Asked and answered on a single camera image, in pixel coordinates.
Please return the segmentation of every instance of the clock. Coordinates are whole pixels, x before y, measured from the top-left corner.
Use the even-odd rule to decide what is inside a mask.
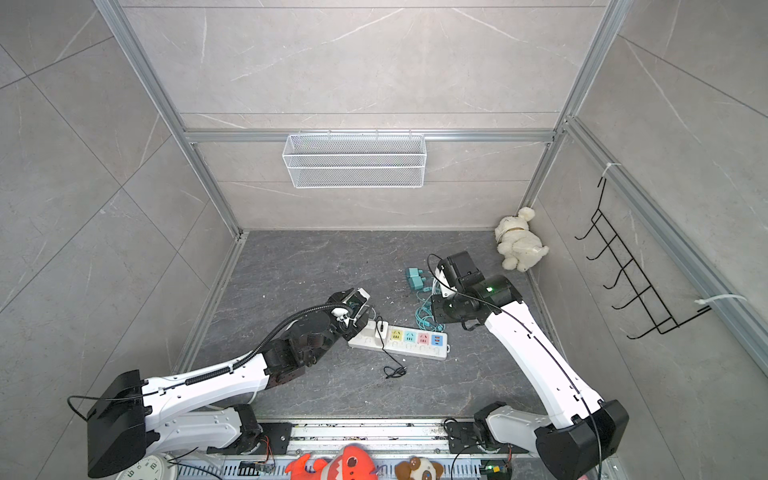
[[[176,480],[179,467],[164,455],[149,455],[126,468],[117,480]]]

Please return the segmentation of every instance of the white zip tie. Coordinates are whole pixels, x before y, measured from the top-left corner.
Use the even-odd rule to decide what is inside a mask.
[[[722,295],[715,295],[711,296],[710,298],[703,298],[699,300],[694,300],[694,303],[698,303],[699,305],[706,305],[709,302],[714,302],[715,300],[721,300],[723,298],[737,298],[739,300],[746,301],[745,296],[736,295],[735,293],[724,293]]]
[[[608,169],[613,167],[614,165],[621,165],[621,164],[612,164],[611,162],[608,162],[605,164],[605,170],[603,170],[603,174],[601,177],[605,177],[605,174],[608,173]]]

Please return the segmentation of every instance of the dark gray floor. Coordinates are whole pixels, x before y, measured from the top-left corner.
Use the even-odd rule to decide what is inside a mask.
[[[526,276],[506,272],[491,232],[254,231],[235,267],[197,355],[195,368],[252,349],[281,319],[326,301],[336,291],[361,286],[376,312],[396,325],[416,328],[420,302],[403,270],[426,271],[428,253],[467,250],[486,275],[505,273],[539,321]],[[385,379],[384,353],[353,349],[340,340],[320,362],[292,382],[259,393],[261,417],[471,416],[497,400],[545,413],[515,361],[488,330],[446,328],[446,361],[405,359],[408,374]]]

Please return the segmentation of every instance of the white stuffed animal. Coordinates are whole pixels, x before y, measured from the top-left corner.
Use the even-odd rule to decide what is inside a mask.
[[[542,247],[541,240],[528,230],[528,222],[535,215],[532,208],[523,207],[518,216],[504,217],[496,227],[496,250],[504,255],[502,266],[506,270],[525,272],[549,253],[549,247]]]

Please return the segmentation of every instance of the wire basket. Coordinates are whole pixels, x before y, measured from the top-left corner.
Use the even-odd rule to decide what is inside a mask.
[[[293,134],[283,160],[296,188],[421,187],[427,149],[420,134]]]

